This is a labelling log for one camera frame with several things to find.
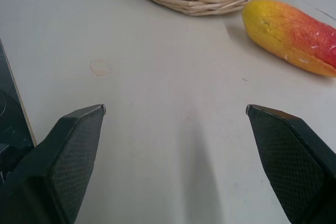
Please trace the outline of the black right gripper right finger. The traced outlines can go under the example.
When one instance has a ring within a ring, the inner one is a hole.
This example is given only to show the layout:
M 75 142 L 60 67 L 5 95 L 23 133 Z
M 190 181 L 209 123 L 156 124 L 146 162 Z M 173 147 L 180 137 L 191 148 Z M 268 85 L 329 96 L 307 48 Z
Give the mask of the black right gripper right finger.
M 336 224 L 336 153 L 296 116 L 246 108 L 262 167 L 291 224 Z

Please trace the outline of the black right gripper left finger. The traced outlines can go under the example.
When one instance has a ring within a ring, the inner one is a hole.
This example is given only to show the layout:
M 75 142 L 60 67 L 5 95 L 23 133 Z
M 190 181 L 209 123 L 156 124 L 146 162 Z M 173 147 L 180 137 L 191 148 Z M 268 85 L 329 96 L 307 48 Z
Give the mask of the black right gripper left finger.
M 106 108 L 61 117 L 0 185 L 0 224 L 74 224 L 92 175 Z

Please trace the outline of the yellow red mango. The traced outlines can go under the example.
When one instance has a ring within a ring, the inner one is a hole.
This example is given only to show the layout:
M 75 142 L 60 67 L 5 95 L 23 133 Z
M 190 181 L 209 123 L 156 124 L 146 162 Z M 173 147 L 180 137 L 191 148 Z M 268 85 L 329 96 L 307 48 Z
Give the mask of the yellow red mango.
M 249 38 L 286 62 L 336 78 L 336 28 L 276 0 L 255 0 L 242 11 Z

